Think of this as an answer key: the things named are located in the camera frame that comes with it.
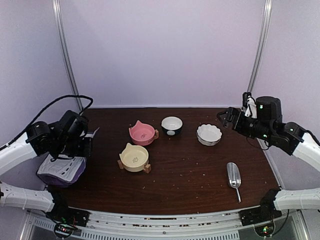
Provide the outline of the purple pet food bag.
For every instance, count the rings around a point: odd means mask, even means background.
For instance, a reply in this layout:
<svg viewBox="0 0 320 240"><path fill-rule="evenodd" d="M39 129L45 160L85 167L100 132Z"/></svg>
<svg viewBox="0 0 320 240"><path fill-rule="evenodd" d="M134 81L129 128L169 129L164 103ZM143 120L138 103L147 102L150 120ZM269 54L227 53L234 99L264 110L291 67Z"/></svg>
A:
<svg viewBox="0 0 320 240"><path fill-rule="evenodd" d="M39 166L36 175L46 184L67 188L74 184L86 169L88 157L76 156L68 159L57 159L48 154Z"/></svg>

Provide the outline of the metal food scoop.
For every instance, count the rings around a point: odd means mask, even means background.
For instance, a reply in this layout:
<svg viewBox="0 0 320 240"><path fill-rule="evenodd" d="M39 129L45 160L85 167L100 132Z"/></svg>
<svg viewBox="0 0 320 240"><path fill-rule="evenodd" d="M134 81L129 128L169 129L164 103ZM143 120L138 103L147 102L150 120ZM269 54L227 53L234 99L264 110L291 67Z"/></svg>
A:
<svg viewBox="0 0 320 240"><path fill-rule="evenodd" d="M238 166L234 162L228 162L227 166L228 184L231 188L236 190L237 202L241 203L241 195L239 187L241 186L241 175Z"/></svg>

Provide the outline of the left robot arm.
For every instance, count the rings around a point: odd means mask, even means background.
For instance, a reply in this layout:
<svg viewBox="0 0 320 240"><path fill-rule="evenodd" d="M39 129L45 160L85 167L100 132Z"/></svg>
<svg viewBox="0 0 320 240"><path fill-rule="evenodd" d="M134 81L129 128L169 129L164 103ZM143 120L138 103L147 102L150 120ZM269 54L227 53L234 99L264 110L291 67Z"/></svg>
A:
<svg viewBox="0 0 320 240"><path fill-rule="evenodd" d="M32 122L20 135L0 148L0 173L21 163L47 154L52 161L66 161L73 175L91 156L95 132L88 131L89 120L68 110L59 121ZM61 222L72 218L67 201L55 190L32 190L0 183L1 207L39 210L54 215Z"/></svg>

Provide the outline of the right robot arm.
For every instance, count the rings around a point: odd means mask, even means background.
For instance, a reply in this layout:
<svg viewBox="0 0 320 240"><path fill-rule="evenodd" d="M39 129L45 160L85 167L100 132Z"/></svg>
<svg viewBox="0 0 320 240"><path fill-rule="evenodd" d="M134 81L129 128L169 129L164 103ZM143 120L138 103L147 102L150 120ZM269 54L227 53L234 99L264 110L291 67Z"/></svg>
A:
<svg viewBox="0 0 320 240"><path fill-rule="evenodd" d="M251 139L260 139L268 147L277 147L316 170L320 169L320 142L315 135L295 122L283 122L281 100L272 96L253 99L249 92L242 95L242 109L229 107L217 113L227 128ZM283 210L319 209L319 188L303 190L270 189L256 210L259 220L276 217Z"/></svg>

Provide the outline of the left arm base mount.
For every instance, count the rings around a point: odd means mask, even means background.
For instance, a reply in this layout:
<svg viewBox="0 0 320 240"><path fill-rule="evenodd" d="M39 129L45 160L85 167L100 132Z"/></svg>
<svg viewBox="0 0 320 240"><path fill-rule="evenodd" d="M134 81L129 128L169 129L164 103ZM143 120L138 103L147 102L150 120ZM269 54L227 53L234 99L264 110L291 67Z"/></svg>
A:
<svg viewBox="0 0 320 240"><path fill-rule="evenodd" d="M86 227L90 213L86 210L69 207L65 198L58 191L49 192L53 197L51 211L43 212L54 223L53 233L59 239L69 238L78 227Z"/></svg>

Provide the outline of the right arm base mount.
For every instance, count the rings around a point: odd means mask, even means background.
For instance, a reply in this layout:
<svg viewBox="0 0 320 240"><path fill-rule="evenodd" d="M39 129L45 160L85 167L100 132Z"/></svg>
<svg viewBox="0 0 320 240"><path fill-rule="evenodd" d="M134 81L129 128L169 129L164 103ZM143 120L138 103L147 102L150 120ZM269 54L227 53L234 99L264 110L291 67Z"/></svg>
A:
<svg viewBox="0 0 320 240"><path fill-rule="evenodd" d="M254 225L255 233L259 237L272 237L276 231L275 219L280 218L283 214L276 210L274 200L279 188L272 188L260 200L258 207L253 207L239 212L239 218L242 226Z"/></svg>

